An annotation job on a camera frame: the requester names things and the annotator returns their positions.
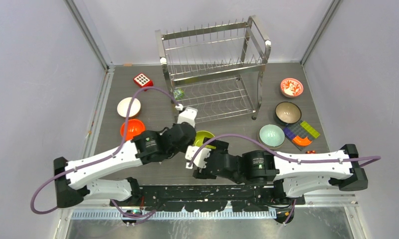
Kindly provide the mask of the steel two-tier dish rack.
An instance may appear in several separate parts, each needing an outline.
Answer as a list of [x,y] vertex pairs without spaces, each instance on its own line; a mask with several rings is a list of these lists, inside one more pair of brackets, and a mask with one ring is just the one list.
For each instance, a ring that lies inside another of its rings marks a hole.
[[272,43],[256,15],[155,31],[166,87],[185,92],[179,101],[198,110],[196,122],[249,115],[262,105],[262,84]]

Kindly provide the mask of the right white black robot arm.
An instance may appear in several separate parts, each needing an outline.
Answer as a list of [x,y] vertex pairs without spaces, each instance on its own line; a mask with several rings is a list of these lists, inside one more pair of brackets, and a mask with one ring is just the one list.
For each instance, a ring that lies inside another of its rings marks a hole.
[[241,156],[230,155],[226,148],[200,149],[189,146],[186,160],[197,167],[197,179],[221,177],[236,184],[265,186],[272,182],[273,199],[286,204],[291,198],[324,188],[338,187],[340,191],[361,191],[368,188],[365,170],[354,162],[359,153],[354,144],[340,150],[317,154],[288,154],[254,150]]

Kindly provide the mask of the orange bowl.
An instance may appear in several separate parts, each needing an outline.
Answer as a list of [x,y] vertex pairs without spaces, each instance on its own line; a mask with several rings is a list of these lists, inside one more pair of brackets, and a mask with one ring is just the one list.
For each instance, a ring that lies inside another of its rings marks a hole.
[[146,130],[144,123],[138,119],[129,119],[126,132],[126,141],[132,140]]
[[121,131],[121,132],[120,132],[120,135],[121,135],[122,137],[125,138],[125,141],[132,140],[133,137],[134,137],[133,133],[131,133],[131,132],[129,132],[129,131],[127,131],[126,133],[124,133],[123,131]]

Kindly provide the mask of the dark blue bowl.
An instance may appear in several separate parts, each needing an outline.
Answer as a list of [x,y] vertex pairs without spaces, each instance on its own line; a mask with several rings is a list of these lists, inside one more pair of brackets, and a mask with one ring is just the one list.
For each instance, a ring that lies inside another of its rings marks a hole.
[[275,107],[274,119],[281,125],[297,123],[301,118],[301,109],[292,102],[281,102]]

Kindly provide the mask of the pale green bowl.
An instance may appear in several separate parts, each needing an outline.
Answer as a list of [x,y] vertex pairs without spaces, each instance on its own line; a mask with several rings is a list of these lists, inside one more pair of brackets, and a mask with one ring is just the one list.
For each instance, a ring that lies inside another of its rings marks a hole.
[[269,149],[279,149],[284,144],[284,141],[282,141],[281,143],[276,143],[275,145],[274,144],[267,144],[266,142],[262,141],[260,138],[258,139],[258,141],[262,145],[266,146]]
[[267,144],[276,144],[285,141],[285,134],[283,130],[274,124],[267,124],[260,128],[258,138]]

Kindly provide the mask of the yellow bowl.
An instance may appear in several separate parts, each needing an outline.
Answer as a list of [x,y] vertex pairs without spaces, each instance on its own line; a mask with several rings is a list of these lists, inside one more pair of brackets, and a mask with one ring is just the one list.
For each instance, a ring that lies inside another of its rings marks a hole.
[[203,143],[211,138],[215,137],[215,135],[206,130],[197,131],[193,146],[200,147]]

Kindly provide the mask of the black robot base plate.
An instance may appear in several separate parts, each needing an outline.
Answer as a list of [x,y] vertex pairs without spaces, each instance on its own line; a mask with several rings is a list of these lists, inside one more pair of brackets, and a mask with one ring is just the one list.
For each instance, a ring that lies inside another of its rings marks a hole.
[[117,204],[143,206],[158,212],[221,212],[226,206],[231,206],[234,212],[260,212],[268,206],[284,208],[293,201],[272,185],[144,185]]

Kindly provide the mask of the red white patterned bowl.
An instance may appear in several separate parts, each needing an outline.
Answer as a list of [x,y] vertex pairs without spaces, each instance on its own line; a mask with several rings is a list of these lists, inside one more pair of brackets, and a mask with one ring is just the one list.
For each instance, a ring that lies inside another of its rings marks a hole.
[[280,83],[282,94],[288,98],[295,98],[301,95],[304,91],[303,84],[294,78],[285,78]]

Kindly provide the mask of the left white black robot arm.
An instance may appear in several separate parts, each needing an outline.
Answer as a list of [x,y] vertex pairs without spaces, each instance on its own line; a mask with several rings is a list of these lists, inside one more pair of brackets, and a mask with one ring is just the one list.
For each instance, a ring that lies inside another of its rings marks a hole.
[[185,153],[194,143],[196,130],[187,122],[176,123],[162,131],[146,130],[123,144],[89,158],[68,161],[54,159],[56,202],[58,208],[68,208],[89,199],[113,199],[136,206],[141,193],[133,178],[121,181],[105,180],[117,171],[162,162],[179,152]]

